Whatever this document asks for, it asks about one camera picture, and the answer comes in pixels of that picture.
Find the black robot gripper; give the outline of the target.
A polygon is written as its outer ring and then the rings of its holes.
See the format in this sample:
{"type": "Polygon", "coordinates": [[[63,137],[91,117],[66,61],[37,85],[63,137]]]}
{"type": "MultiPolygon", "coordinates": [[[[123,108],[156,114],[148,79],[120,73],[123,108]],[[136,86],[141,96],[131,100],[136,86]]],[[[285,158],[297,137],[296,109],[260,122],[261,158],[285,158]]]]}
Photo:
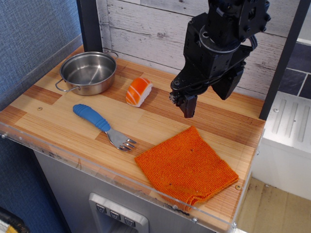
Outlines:
{"type": "Polygon", "coordinates": [[[250,47],[236,42],[228,47],[219,47],[210,39],[205,29],[208,14],[193,17],[187,27],[184,57],[185,66],[171,83],[171,98],[177,99],[184,118],[195,113],[197,96],[212,87],[226,100],[239,83],[250,47]]]}

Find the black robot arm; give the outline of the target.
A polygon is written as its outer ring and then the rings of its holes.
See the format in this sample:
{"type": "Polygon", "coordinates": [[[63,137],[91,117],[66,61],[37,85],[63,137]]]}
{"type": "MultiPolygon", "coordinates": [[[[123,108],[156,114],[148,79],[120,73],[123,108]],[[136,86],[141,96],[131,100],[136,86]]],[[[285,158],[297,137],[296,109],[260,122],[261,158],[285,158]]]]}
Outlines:
{"type": "Polygon", "coordinates": [[[258,45],[255,35],[271,19],[267,0],[210,0],[208,6],[188,22],[185,65],[171,83],[170,99],[185,118],[194,116],[198,95],[209,87],[222,100],[232,94],[258,45]]]}

